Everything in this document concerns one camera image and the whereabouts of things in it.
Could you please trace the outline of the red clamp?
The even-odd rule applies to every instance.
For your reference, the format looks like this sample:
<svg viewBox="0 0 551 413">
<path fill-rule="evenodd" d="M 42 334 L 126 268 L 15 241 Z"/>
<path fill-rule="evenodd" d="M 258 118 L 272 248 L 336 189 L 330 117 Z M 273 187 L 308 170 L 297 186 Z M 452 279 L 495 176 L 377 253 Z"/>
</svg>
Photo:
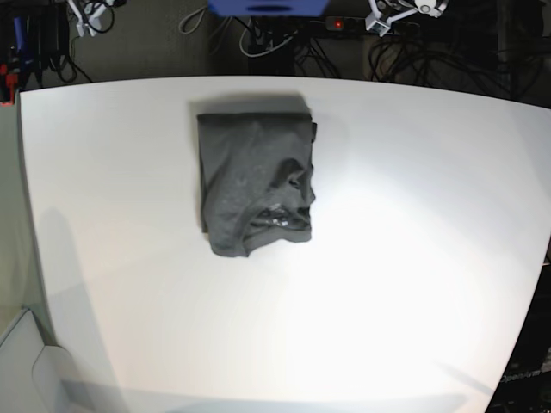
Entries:
<svg viewBox="0 0 551 413">
<path fill-rule="evenodd" d="M 9 72 L 8 66 L 6 64 L 1 64 L 0 81 L 1 105 L 13 105 L 18 84 L 18 74 Z"/>
</svg>

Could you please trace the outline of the black power strip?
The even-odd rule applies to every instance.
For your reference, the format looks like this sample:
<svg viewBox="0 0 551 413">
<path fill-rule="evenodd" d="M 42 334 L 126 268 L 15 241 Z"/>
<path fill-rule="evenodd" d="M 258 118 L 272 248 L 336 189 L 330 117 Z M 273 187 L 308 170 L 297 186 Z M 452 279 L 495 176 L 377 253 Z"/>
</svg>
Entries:
<svg viewBox="0 0 551 413">
<path fill-rule="evenodd" d="M 383 37 L 393 33 L 391 25 L 370 17 L 328 16 L 325 18 L 325 28 L 329 32 L 347 35 L 372 34 Z"/>
</svg>

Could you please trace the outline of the dark grey t-shirt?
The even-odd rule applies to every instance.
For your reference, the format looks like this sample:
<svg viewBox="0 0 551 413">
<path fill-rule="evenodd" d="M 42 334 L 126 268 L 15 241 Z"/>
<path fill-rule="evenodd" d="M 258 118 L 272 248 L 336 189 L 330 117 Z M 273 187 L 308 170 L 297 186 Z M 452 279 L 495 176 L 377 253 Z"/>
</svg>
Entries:
<svg viewBox="0 0 551 413">
<path fill-rule="evenodd" d="M 304 97 L 223 96 L 198 105 L 196 122 L 201 229 L 213 253 L 310 241 L 317 125 Z"/>
</svg>

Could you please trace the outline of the black equipment rack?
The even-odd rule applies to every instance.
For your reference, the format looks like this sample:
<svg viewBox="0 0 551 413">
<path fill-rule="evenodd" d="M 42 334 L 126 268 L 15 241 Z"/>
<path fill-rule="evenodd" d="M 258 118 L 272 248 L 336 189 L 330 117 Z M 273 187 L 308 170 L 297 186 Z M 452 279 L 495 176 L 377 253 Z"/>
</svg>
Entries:
<svg viewBox="0 0 551 413">
<path fill-rule="evenodd" d="M 1 78 L 24 89 L 31 77 L 43 85 L 52 71 L 63 84 L 88 76 L 71 55 L 70 14 L 66 1 L 1 2 Z"/>
</svg>

